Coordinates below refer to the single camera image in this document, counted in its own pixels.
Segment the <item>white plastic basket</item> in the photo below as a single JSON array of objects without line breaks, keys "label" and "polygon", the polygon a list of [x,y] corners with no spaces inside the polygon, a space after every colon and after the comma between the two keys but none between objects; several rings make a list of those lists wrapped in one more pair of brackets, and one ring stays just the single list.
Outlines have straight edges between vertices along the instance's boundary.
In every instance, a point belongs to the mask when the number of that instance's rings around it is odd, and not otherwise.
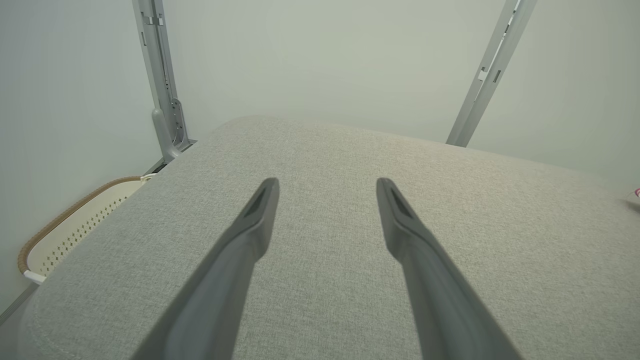
[{"label": "white plastic basket", "polygon": [[153,175],[114,180],[75,203],[23,246],[18,255],[20,272],[42,284],[78,243]]}]

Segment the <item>white wall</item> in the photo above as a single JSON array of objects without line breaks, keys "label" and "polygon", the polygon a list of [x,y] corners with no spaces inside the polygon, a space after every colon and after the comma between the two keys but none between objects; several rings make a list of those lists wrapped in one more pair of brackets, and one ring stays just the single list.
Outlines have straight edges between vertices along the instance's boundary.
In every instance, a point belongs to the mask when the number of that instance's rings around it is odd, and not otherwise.
[{"label": "white wall", "polygon": [[131,0],[0,3],[0,312],[32,235],[161,158],[137,33]]},{"label": "white wall", "polygon": [[504,0],[164,0],[189,137],[243,115],[444,142]]},{"label": "white wall", "polygon": [[538,0],[468,146],[640,187],[639,14],[637,0]]}]

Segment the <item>gray fabric surface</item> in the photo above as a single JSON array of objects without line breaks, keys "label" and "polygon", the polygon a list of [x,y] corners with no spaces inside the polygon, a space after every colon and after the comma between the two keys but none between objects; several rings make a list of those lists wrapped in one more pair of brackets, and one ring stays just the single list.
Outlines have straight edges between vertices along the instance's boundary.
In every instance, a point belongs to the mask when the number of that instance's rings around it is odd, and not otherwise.
[{"label": "gray fabric surface", "polygon": [[266,178],[271,245],[236,359],[418,359],[375,196],[392,178],[527,359],[640,354],[640,213],[585,175],[383,133],[258,117],[198,142],[35,293],[26,359],[127,359]]}]

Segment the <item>metal frame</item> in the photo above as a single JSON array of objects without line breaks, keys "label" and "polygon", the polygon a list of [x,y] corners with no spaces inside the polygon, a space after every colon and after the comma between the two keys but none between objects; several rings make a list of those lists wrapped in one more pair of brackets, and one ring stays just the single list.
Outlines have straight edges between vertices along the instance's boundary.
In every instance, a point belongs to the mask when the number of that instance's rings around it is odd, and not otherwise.
[{"label": "metal frame", "polygon": [[537,1],[506,0],[504,3],[489,45],[447,139],[449,145],[466,147],[469,144],[504,75]]},{"label": "metal frame", "polygon": [[152,118],[164,160],[169,162],[186,150],[193,141],[189,141],[182,103],[177,98],[164,8],[162,0],[132,1],[156,107]]}]

